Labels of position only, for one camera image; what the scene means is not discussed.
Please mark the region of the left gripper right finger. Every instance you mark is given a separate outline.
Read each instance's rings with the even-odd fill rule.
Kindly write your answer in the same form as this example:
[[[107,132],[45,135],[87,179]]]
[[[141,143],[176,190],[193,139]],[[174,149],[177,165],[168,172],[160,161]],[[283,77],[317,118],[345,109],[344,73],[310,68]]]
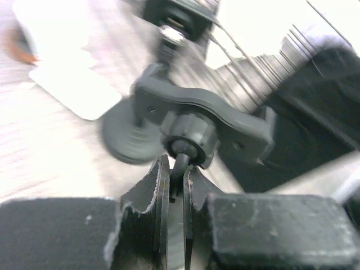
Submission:
[[[224,193],[183,180],[186,269],[358,269],[359,235],[333,199]]]

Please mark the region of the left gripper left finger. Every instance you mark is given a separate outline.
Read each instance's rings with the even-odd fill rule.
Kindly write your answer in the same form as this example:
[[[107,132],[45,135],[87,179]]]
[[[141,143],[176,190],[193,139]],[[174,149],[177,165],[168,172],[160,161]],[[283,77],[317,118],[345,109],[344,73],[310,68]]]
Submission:
[[[163,155],[120,199],[1,204],[2,269],[166,269],[169,162]]]

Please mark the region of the black round-base stand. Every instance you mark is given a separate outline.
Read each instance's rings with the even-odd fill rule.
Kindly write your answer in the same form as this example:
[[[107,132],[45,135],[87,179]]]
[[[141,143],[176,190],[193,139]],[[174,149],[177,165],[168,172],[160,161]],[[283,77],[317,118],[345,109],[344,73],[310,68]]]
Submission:
[[[214,14],[196,1],[143,1],[139,16],[158,27],[155,62],[134,81],[131,94],[103,116],[103,144],[127,164],[146,164],[166,151],[186,164],[208,165],[218,136],[196,104],[203,90],[175,85],[169,72],[185,41],[197,42]]]

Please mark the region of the white folding phone stand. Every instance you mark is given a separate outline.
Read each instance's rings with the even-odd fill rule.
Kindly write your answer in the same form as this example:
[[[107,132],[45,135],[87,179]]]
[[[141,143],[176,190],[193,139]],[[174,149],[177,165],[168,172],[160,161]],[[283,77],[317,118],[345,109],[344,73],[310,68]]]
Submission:
[[[29,74],[85,120],[129,96],[150,62],[156,29],[123,1],[14,1],[34,56]]]

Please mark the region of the wooden-base grey phone stand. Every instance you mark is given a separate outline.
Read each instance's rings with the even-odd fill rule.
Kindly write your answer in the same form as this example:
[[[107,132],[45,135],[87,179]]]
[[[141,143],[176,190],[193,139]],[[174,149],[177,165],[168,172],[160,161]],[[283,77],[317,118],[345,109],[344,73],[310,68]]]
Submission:
[[[10,58],[28,65],[35,65],[38,62],[19,26],[6,29],[2,34],[1,41],[5,53]]]

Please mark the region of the tall black phone stand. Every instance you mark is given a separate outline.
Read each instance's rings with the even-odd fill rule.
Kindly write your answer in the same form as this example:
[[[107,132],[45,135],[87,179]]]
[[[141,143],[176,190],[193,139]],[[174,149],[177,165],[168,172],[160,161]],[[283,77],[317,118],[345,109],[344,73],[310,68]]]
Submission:
[[[220,145],[240,160],[255,163],[272,151],[277,115],[263,107],[259,117],[232,107],[217,94],[169,82],[164,64],[150,64],[133,86],[137,116],[160,127],[161,144],[175,158],[170,196],[181,190],[190,166],[206,169]]]

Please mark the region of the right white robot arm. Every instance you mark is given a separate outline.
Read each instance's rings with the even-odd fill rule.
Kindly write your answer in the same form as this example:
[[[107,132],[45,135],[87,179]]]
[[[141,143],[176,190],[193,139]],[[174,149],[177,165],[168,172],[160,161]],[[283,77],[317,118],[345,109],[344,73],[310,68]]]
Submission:
[[[359,57],[322,48],[265,100],[278,116],[271,154],[260,164],[219,157],[245,192],[266,192],[359,149]]]

